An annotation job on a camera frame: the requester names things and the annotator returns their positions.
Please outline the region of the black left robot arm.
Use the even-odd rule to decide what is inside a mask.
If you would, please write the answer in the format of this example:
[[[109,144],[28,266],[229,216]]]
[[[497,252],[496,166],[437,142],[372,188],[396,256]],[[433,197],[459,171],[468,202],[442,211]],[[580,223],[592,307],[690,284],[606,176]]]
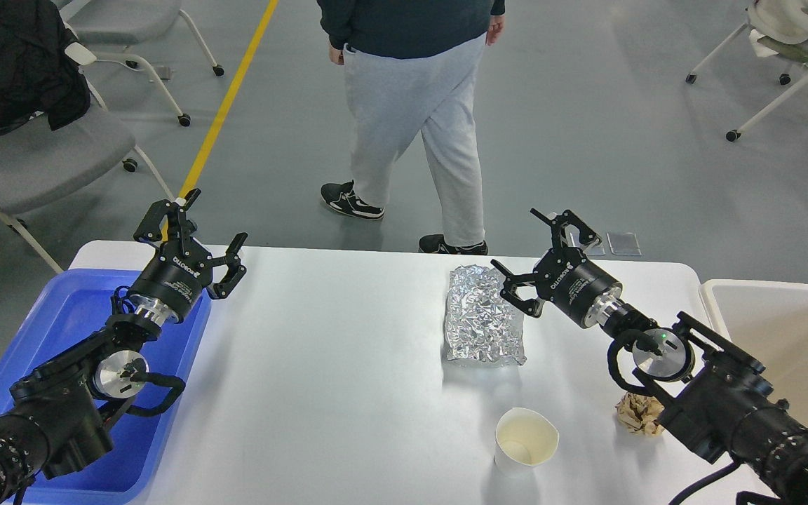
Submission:
[[[194,237],[188,210],[199,197],[154,202],[139,224],[137,242],[155,253],[135,282],[116,288],[102,328],[37,365],[10,387],[13,407],[0,415],[0,503],[19,504],[38,474],[79,472],[114,447],[110,429],[123,415],[162,415],[185,382],[150,371],[144,343],[166,323],[182,323],[202,292],[224,299],[247,269],[238,233],[216,257]]]

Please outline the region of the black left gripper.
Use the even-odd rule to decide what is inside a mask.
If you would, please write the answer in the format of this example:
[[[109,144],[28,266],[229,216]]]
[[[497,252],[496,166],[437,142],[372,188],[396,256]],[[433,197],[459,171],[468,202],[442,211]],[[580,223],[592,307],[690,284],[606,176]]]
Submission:
[[[240,251],[249,234],[238,233],[220,257],[212,257],[201,243],[192,243],[198,226],[188,218],[188,210],[200,193],[195,188],[175,201],[154,202],[134,233],[135,242],[167,243],[160,246],[131,285],[129,300],[136,307],[165,306],[176,323],[186,319],[205,289],[211,299],[225,299],[247,271]],[[227,266],[224,277],[212,282],[212,268],[222,266]]]

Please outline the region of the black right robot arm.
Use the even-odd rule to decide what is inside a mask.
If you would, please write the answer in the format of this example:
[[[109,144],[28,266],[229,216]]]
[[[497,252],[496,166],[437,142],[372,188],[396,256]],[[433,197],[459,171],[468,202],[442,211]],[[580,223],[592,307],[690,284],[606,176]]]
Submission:
[[[504,276],[504,300],[533,318],[549,302],[581,328],[600,327],[610,336],[615,383],[659,400],[657,424],[692,453],[710,464],[731,458],[671,502],[749,466],[772,496],[741,491],[737,504],[808,504],[808,427],[788,414],[787,400],[770,402],[764,365],[689,314],[663,327],[623,301],[621,283],[586,256],[600,237],[572,211],[532,214],[551,230],[551,248],[529,273],[492,262]]]

